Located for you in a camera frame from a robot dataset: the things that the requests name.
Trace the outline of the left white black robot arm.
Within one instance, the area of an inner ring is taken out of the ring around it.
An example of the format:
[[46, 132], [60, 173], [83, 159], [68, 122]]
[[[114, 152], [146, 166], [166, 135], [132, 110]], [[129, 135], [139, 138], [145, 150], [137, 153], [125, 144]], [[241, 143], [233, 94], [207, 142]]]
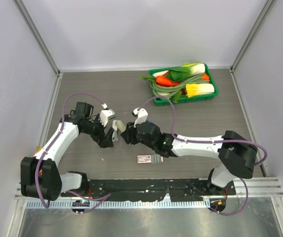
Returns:
[[55, 201], [61, 193], [72, 191], [83, 197], [89, 191], [84, 172], [69, 171], [60, 174], [58, 165], [70, 144], [81, 134], [88, 134], [100, 148], [113, 147], [113, 128], [105, 132], [108, 122], [115, 117], [107, 105], [97, 114], [94, 107], [78, 102], [76, 108], [65, 114], [57, 130], [40, 151], [32, 157], [24, 157], [20, 164], [21, 194], [30, 198]]

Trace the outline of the white beige stapler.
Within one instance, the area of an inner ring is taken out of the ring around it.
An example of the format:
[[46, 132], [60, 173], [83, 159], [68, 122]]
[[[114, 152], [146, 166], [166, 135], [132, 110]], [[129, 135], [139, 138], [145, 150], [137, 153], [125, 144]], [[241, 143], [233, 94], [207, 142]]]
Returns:
[[121, 120], [114, 120], [112, 122], [113, 134], [112, 141], [118, 141], [118, 133], [122, 133], [126, 130], [126, 126]]

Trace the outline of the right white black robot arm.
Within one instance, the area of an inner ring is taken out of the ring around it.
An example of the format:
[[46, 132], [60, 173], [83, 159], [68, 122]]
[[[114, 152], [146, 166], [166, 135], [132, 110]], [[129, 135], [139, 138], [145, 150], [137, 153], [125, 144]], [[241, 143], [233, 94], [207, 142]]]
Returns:
[[212, 195], [222, 192], [235, 178], [253, 177], [257, 148], [234, 131], [227, 130], [223, 136], [211, 138], [187, 138], [162, 133], [157, 125], [148, 121], [141, 124], [117, 122], [117, 125], [126, 144], [141, 143], [163, 158], [198, 156], [219, 160], [221, 165], [210, 171], [206, 183]]

